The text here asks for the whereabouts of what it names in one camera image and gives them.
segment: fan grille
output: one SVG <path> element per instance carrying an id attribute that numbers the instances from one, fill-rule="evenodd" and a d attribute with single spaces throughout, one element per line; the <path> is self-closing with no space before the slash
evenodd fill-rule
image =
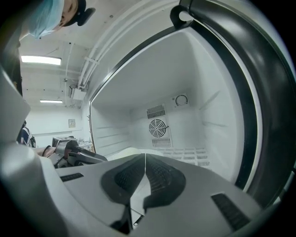
<path id="1" fill-rule="evenodd" d="M 154 138 L 152 139 L 153 147 L 171 147 L 171 140 L 169 138 Z"/>
<path id="2" fill-rule="evenodd" d="M 154 137 L 162 137 L 165 135 L 168 126 L 160 119 L 154 119 L 149 125 L 149 131 Z"/>
<path id="3" fill-rule="evenodd" d="M 155 106 L 147 110 L 148 119 L 164 116 L 166 114 L 164 105 Z"/>

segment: ventilation fan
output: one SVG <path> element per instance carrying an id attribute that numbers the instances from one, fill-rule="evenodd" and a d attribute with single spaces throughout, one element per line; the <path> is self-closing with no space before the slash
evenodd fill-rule
<path id="1" fill-rule="evenodd" d="M 168 126 L 160 119 L 152 120 L 149 125 L 150 133 L 157 138 L 163 137 L 166 134 L 167 128 Z"/>

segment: ceiling light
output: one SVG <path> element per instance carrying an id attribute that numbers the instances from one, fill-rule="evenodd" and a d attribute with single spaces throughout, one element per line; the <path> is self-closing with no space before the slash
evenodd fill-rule
<path id="1" fill-rule="evenodd" d="M 41 103 L 62 103 L 63 101 L 61 100 L 40 100 Z"/>
<path id="2" fill-rule="evenodd" d="M 58 57 L 43 57 L 43 56 L 22 56 L 22 62 L 36 62 L 60 65 L 62 59 Z"/>

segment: person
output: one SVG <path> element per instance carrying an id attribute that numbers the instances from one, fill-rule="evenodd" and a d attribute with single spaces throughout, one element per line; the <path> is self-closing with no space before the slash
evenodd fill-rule
<path id="1" fill-rule="evenodd" d="M 86 0 L 43 0 L 16 27 L 12 36 L 2 47 L 3 53 L 0 63 L 21 95 L 23 94 L 19 61 L 20 40 L 28 35 L 38 39 L 75 23 L 82 26 L 94 12 L 94 8 L 86 9 Z M 26 129 L 23 128 L 18 135 L 17 141 L 20 144 L 23 142 L 22 144 L 27 145 Z M 47 148 L 34 150 L 40 156 L 48 156 L 54 153 L 55 148 L 48 146 Z"/>
<path id="2" fill-rule="evenodd" d="M 30 132 L 30 130 L 27 128 L 27 122 L 24 121 L 24 124 L 22 126 L 22 130 L 21 130 L 21 140 L 20 140 L 20 144 L 23 144 L 25 146 L 28 147 L 32 147 L 32 143 L 31 143 L 31 138 L 32 138 L 32 134 Z"/>

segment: pipe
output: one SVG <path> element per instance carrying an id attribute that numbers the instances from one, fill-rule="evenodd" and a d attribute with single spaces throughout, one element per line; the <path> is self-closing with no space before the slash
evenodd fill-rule
<path id="1" fill-rule="evenodd" d="M 67 59 L 67 65 L 66 65 L 66 79 L 67 79 L 67 74 L 68 74 L 68 66 L 69 66 L 69 61 L 70 61 L 70 55 L 72 53 L 73 47 L 74 47 L 74 44 L 71 44 L 69 55 L 68 55 L 68 59 Z"/>
<path id="2" fill-rule="evenodd" d="M 80 77 L 79 77 L 79 80 L 78 80 L 78 88 L 81 88 L 80 84 L 82 83 L 82 79 L 83 79 L 83 76 L 85 74 L 85 71 L 88 67 L 88 64 L 89 64 L 89 61 L 85 60 L 85 63 L 84 63 L 84 66 L 83 66 L 83 69 L 82 69 L 82 72 L 80 74 Z"/>
<path id="3" fill-rule="evenodd" d="M 67 91 L 66 91 L 66 88 L 67 88 L 67 80 L 65 80 L 65 106 L 67 107 Z"/>

